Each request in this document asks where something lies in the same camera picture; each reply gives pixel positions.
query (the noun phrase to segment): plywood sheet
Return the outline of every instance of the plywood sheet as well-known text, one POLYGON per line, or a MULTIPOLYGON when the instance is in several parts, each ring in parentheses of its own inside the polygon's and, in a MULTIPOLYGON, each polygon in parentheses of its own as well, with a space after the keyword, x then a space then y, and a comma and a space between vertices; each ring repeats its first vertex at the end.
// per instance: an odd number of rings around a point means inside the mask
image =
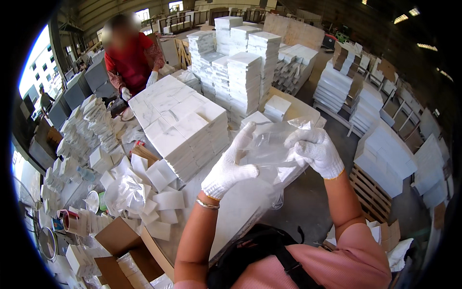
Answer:
POLYGON ((309 24, 276 14, 267 14, 263 31, 282 37, 287 45, 301 44, 319 51, 324 39, 324 31, 309 24))

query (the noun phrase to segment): warehouse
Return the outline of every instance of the warehouse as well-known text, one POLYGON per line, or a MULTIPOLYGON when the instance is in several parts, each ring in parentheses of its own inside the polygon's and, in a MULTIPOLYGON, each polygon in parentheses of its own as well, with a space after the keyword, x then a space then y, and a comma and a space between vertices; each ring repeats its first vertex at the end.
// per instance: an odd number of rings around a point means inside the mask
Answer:
POLYGON ((426 17, 408 1, 60 3, 21 64, 10 161, 51 280, 417 284, 459 186, 454 70, 426 17), (267 261, 287 274, 255 277, 267 261))

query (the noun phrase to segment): black bag strap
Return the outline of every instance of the black bag strap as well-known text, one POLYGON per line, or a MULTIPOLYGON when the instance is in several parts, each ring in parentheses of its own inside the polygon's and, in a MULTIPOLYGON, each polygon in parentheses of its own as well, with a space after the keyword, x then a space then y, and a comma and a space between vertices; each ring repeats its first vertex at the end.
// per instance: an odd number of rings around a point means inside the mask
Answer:
POLYGON ((295 282, 299 288, 323 289, 324 286, 318 285, 313 278, 303 269, 300 262, 294 259, 290 252, 281 243, 274 252, 279 262, 284 267, 284 271, 295 282))

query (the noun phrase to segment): pink shirt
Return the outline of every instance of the pink shirt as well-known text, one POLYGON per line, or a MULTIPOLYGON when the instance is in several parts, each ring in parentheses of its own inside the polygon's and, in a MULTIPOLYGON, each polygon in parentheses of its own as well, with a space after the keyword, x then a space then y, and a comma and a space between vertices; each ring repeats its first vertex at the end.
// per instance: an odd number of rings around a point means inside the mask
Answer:
MULTIPOLYGON (((287 246, 287 250, 325 288, 387 288, 391 281, 385 252, 362 223, 353 224, 343 232, 334 252, 303 244, 287 246)), ((174 288, 205 289, 207 286, 185 280, 177 282, 174 288)), ((273 255, 247 266, 232 288, 296 289, 297 286, 273 255)))

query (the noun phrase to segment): white work glove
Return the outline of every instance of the white work glove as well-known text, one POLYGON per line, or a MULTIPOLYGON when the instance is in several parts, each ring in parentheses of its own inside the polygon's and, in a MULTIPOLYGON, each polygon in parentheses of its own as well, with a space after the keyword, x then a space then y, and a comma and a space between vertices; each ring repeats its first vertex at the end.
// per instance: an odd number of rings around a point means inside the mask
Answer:
POLYGON ((255 122, 249 122, 236 136, 229 149, 223 153, 218 162, 202 182, 204 193, 216 200, 221 200, 225 193, 239 181, 256 178, 260 174, 256 165, 239 166, 243 157, 242 149, 252 141, 255 122))
POLYGON ((121 91, 123 100, 128 101, 130 98, 132 98, 132 94, 130 93, 128 88, 122 87, 121 91))
POLYGON ((153 85, 154 83, 157 82, 157 77, 159 77, 159 72, 153 71, 151 72, 151 75, 147 79, 146 87, 153 85))
POLYGON ((337 178, 345 169, 337 149, 324 129, 298 129, 284 142, 324 179, 337 178))

